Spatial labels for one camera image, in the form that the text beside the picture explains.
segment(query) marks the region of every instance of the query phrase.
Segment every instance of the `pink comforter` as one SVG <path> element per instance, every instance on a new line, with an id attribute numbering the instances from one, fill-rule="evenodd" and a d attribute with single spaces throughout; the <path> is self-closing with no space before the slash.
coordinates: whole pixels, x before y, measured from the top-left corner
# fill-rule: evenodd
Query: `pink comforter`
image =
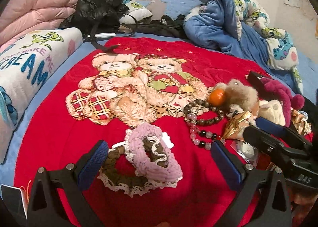
<path id="1" fill-rule="evenodd" d="M 10 0 L 0 16 L 0 52 L 34 30 L 53 30 L 75 12 L 77 0 Z"/>

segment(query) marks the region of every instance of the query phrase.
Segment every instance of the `blue fleece blanket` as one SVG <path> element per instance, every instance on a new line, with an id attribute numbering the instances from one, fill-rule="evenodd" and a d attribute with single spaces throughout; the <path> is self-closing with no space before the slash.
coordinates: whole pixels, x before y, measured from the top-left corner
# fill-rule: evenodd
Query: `blue fleece blanket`
<path id="1" fill-rule="evenodd" d="M 269 53 L 273 54 L 277 48 L 282 48 L 282 43 L 291 42 L 288 33 L 282 39 L 275 39 L 279 43 L 276 49 L 269 44 L 270 39 L 273 38 L 260 36 L 243 21 L 241 21 L 242 32 L 239 36 L 235 0 L 200 1 L 206 6 L 200 14 L 190 17 L 184 25 L 184 30 L 190 40 L 204 48 L 220 49 L 225 54 L 255 61 L 267 73 L 284 81 L 295 93 L 302 92 L 299 88 L 301 79 L 295 67 L 289 70 L 273 69 L 269 61 Z"/>

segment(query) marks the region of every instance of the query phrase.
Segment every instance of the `pink scrunchie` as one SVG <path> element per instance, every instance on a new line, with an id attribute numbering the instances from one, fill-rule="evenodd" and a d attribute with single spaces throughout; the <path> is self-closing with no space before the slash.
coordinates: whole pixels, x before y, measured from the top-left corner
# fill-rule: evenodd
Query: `pink scrunchie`
<path id="1" fill-rule="evenodd" d="M 157 165 L 155 162 L 151 162 L 145 152 L 143 140 L 151 136 L 156 136 L 163 146 L 163 152 L 168 158 L 168 166 L 166 168 Z M 181 167 L 176 161 L 174 154 L 162 140 L 162 131 L 160 128 L 145 122 L 132 131 L 128 138 L 128 144 L 130 152 L 134 154 L 133 165 L 141 176 L 171 183 L 182 177 Z"/>

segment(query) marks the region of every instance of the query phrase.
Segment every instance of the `smartphone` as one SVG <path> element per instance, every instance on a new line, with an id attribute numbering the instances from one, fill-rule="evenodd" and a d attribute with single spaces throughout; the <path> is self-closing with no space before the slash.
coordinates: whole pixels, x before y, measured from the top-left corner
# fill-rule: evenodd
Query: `smartphone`
<path id="1" fill-rule="evenodd" d="M 21 226 L 26 226 L 28 202 L 26 192 L 18 187 L 0 185 L 1 196 L 4 205 L 7 207 L 13 218 Z"/>

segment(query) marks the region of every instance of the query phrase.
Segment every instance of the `white wall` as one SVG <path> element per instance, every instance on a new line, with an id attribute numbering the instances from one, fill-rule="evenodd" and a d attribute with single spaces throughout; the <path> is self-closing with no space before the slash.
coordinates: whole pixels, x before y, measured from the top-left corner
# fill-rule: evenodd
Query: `white wall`
<path id="1" fill-rule="evenodd" d="M 288 31 L 297 50 L 318 63 L 318 40 L 315 37 L 318 16 L 308 0 L 301 0 L 300 8 L 285 5 L 284 0 L 257 1 L 268 12 L 271 26 Z"/>

